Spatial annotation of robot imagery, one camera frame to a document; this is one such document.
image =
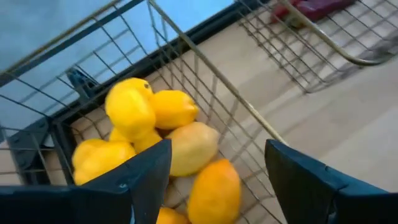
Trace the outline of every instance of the floor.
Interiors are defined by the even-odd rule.
[[[398,160],[396,59],[365,68],[341,83],[304,95],[237,24],[200,44],[199,49],[290,146],[353,177],[390,192],[398,191],[398,178],[391,172],[397,169]],[[187,64],[181,67],[181,60],[176,59],[168,65],[175,77],[172,78],[167,67],[148,77],[153,89],[172,86],[192,93],[202,108],[199,120],[208,121],[222,133],[220,155],[231,159],[243,178],[243,216],[238,223],[258,223],[259,220],[277,223],[276,218],[285,222],[266,173],[262,171],[264,142],[270,138],[269,134],[236,101],[226,85],[213,79],[214,71],[203,60],[199,60],[198,70],[193,72],[188,65],[195,67],[195,54],[187,52],[181,58]],[[87,116],[96,121],[96,127],[85,118],[73,123],[81,132],[76,135],[77,140],[107,138],[111,123],[103,109]],[[0,152],[2,161],[11,161],[7,151]],[[47,158],[49,168],[59,166],[53,159]],[[1,167],[14,170],[11,162],[2,162]],[[64,183],[59,170],[50,173],[53,183]],[[174,180],[165,203],[184,211],[192,180],[192,177]],[[16,174],[0,176],[2,185],[17,183]]]

